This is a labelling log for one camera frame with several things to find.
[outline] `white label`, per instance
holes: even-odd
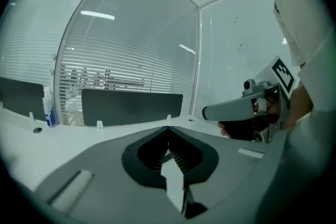
[[[295,85],[295,78],[279,56],[255,77],[256,83],[262,81],[268,81],[271,84],[279,83],[288,98],[290,98]]]

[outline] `ceiling light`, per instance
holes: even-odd
[[[193,54],[196,54],[196,52],[194,52],[192,49],[189,49],[188,47],[185,47],[184,45],[179,45],[182,49],[185,49],[185,50],[187,50],[187,51],[190,51],[190,52],[192,52]]]
[[[88,12],[86,10],[81,10],[80,13],[81,13],[81,15],[90,15],[90,16],[93,16],[93,17],[100,17],[100,18],[114,20],[114,16],[107,15],[107,14],[104,14],[104,13]]]

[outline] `person's hand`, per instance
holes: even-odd
[[[267,112],[273,115],[279,115],[279,103],[276,100],[276,95],[267,96]],[[284,121],[281,129],[287,130],[293,128],[296,122],[308,114],[312,110],[313,104],[306,91],[305,87],[300,84],[299,87],[293,90],[290,97],[290,110],[288,118]],[[258,111],[258,104],[254,105],[253,110]],[[230,135],[225,130],[225,125],[223,122],[218,122],[218,127],[220,128],[220,133],[223,136],[230,137]]]
[[[308,114],[313,108],[313,103],[306,91],[305,87],[300,83],[299,86],[293,90],[290,97],[289,116],[282,125],[282,130],[293,128],[296,122]]]
[[[280,108],[279,108],[279,102],[277,100],[277,94],[270,94],[265,96],[266,102],[267,102],[267,112],[272,115],[279,115]],[[252,100],[253,105],[253,111],[257,112],[259,109],[258,103],[256,103],[256,100]],[[223,122],[217,123],[218,127],[220,128],[220,134],[223,136],[227,136],[229,138],[230,134],[225,130],[225,125]]]

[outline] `glass wall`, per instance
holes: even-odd
[[[240,98],[276,55],[295,75],[288,45],[273,14],[274,0],[218,0],[201,9],[202,40],[193,115],[203,107]]]
[[[83,125],[84,88],[179,93],[189,114],[198,25],[191,0],[83,0],[57,57],[59,120]]]
[[[10,0],[0,30],[0,77],[50,86],[55,55],[81,0]]]

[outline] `desk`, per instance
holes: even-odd
[[[68,125],[49,128],[46,122],[32,121],[0,108],[0,150],[9,174],[34,191],[47,175],[87,148],[103,141],[161,126],[181,126],[220,136],[217,126],[193,116],[105,127],[101,130],[96,127]],[[43,129],[41,133],[33,133],[33,129],[37,127]]]

